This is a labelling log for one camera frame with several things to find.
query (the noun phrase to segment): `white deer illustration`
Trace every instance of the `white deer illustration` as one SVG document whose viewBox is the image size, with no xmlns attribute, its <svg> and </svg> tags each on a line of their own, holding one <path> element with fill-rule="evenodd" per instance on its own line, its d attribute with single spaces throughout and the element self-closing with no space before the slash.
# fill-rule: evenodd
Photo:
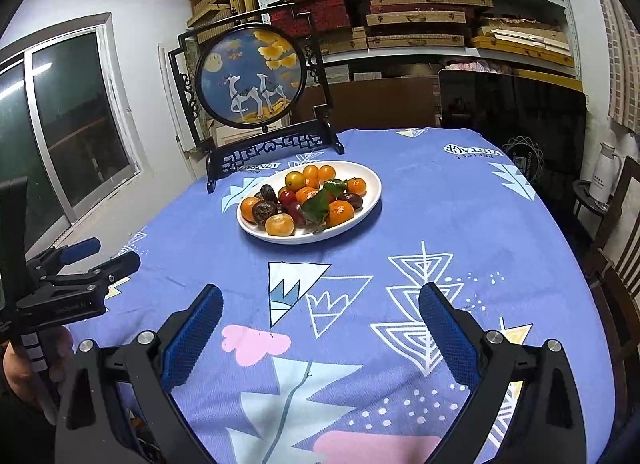
<svg viewBox="0 0 640 464">
<path fill-rule="evenodd" d="M 284 94 L 284 89 L 282 88 L 282 85 L 278 85 L 272 92 L 267 89 L 267 75 L 257 73 L 257 76 L 258 78 L 260 78 L 260 94 L 262 94 L 262 97 L 267 100 L 267 107 L 269 109 L 269 112 L 271 113 L 273 111 L 273 105 L 271 105 L 271 96 L 279 94 L 284 99 L 287 99 Z"/>
<path fill-rule="evenodd" d="M 240 80 L 239 76 L 228 76 L 228 78 L 225 80 L 225 83 L 229 84 L 229 96 L 231 96 L 231 112 L 239 112 L 240 117 L 244 118 L 244 112 L 247 109 L 243 109 L 242 104 L 249 98 L 253 98 L 258 107 L 256 117 L 262 118 L 262 116 L 264 115 L 262 112 L 262 99 L 258 94 L 258 89 L 253 86 L 247 91 L 246 95 L 240 94 L 238 92 L 238 89 L 236 89 L 236 82 L 238 80 Z"/>
</svg>

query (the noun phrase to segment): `checkered curtain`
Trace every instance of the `checkered curtain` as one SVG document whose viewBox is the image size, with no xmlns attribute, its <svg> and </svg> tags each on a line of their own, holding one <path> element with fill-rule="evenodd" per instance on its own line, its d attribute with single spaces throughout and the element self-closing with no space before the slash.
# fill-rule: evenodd
<svg viewBox="0 0 640 464">
<path fill-rule="evenodd" d="M 600 0 L 609 42 L 609 117 L 640 134 L 640 35 L 619 0 Z"/>
</svg>

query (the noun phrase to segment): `green leaf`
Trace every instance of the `green leaf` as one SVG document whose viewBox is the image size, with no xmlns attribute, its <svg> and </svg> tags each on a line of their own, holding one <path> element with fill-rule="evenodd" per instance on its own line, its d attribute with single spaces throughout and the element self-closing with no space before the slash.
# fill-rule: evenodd
<svg viewBox="0 0 640 464">
<path fill-rule="evenodd" d="M 342 195 L 347 189 L 347 182 L 341 181 L 340 179 L 329 179 L 324 183 L 322 189 L 327 190 L 334 197 L 338 197 L 339 195 Z"/>
<path fill-rule="evenodd" d="M 324 218 L 329 213 L 329 203 L 332 201 L 331 195 L 328 190 L 323 188 L 311 199 L 304 202 L 300 210 L 308 223 L 315 224 L 324 221 Z"/>
</svg>

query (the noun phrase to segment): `round painting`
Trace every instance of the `round painting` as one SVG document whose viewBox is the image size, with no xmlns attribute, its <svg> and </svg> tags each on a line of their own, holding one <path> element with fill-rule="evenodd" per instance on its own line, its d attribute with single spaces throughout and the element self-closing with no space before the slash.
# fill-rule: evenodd
<svg viewBox="0 0 640 464">
<path fill-rule="evenodd" d="M 207 112 L 244 127 L 284 114 L 304 76 L 289 40 L 256 26 L 225 34 L 200 59 L 198 71 L 196 91 Z"/>
</svg>

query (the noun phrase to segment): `red fruit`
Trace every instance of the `red fruit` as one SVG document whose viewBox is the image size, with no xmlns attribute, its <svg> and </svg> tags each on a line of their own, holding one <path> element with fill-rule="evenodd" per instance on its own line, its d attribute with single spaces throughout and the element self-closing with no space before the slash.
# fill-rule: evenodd
<svg viewBox="0 0 640 464">
<path fill-rule="evenodd" d="M 306 225 L 305 217 L 302 215 L 302 210 L 300 209 L 300 203 L 298 201 L 292 202 L 287 206 L 287 213 L 291 215 L 296 226 Z"/>
<path fill-rule="evenodd" d="M 292 202 L 297 202 L 296 192 L 291 191 L 290 189 L 286 189 L 280 194 L 280 202 L 284 207 L 287 207 Z"/>
</svg>

